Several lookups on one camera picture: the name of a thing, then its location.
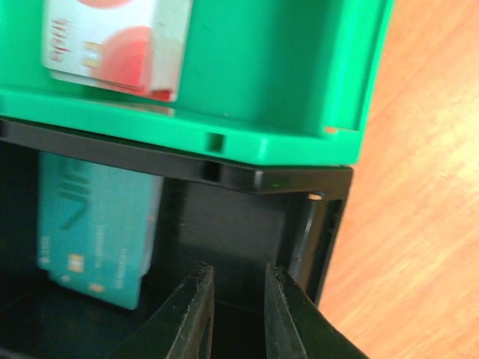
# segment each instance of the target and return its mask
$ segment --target black plastic box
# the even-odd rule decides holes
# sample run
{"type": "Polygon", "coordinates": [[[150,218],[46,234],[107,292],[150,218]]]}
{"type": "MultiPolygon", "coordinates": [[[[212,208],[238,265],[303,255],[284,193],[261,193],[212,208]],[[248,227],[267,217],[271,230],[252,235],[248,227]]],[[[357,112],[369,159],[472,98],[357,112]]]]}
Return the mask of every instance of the black plastic box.
{"type": "Polygon", "coordinates": [[[267,263],[287,268],[319,301],[350,168],[245,168],[8,119],[1,127],[0,348],[39,359],[104,358],[201,262],[215,272],[212,358],[266,357],[267,263]],[[137,310],[62,289],[36,267],[38,152],[7,142],[168,177],[137,310]],[[137,157],[125,161],[119,155],[125,148],[135,148],[137,157]],[[214,176],[205,177],[211,168],[214,176]]]}

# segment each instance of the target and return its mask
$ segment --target red logo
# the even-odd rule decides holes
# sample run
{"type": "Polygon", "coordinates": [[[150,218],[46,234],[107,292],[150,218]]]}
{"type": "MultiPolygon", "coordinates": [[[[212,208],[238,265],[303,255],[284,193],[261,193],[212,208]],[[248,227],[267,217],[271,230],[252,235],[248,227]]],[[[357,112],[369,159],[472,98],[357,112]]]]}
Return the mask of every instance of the red logo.
{"type": "Polygon", "coordinates": [[[50,58],[56,62],[63,62],[64,55],[71,52],[67,48],[67,40],[70,34],[70,21],[64,19],[52,20],[51,32],[52,39],[50,40],[50,58]]]}
{"type": "Polygon", "coordinates": [[[108,9],[110,7],[117,7],[126,4],[131,0],[79,0],[82,4],[97,9],[108,9]]]}

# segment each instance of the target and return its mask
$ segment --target wooden surface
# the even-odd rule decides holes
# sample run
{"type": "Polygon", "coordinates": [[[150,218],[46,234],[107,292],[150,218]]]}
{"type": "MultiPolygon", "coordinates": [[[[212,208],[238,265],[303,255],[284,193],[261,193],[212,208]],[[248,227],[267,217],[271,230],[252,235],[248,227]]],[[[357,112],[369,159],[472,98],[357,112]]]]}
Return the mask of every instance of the wooden surface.
{"type": "Polygon", "coordinates": [[[397,0],[321,310],[371,358],[479,358],[479,1],[397,0]]]}

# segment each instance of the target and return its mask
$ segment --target card chip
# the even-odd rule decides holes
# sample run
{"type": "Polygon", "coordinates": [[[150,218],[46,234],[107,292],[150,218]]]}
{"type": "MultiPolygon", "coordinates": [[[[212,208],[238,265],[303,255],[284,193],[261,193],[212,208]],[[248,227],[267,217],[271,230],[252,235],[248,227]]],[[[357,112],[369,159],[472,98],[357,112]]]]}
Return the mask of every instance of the card chip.
{"type": "Polygon", "coordinates": [[[78,254],[70,254],[68,256],[68,270],[75,273],[82,273],[85,267],[85,258],[78,254]]]}
{"type": "Polygon", "coordinates": [[[95,284],[95,283],[92,283],[90,284],[90,290],[92,292],[96,292],[96,293],[103,293],[105,292],[105,288],[99,284],[95,284]]]}

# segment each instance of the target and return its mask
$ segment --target stack of cards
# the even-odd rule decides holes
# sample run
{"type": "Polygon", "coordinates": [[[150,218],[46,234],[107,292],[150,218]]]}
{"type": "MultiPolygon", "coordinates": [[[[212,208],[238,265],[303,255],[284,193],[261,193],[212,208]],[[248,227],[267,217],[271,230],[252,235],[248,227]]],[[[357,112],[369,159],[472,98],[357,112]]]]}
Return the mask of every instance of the stack of cards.
{"type": "Polygon", "coordinates": [[[55,79],[175,101],[192,0],[45,0],[55,79]]]}
{"type": "Polygon", "coordinates": [[[42,153],[38,265],[69,289],[135,309],[162,177],[42,153]]]}

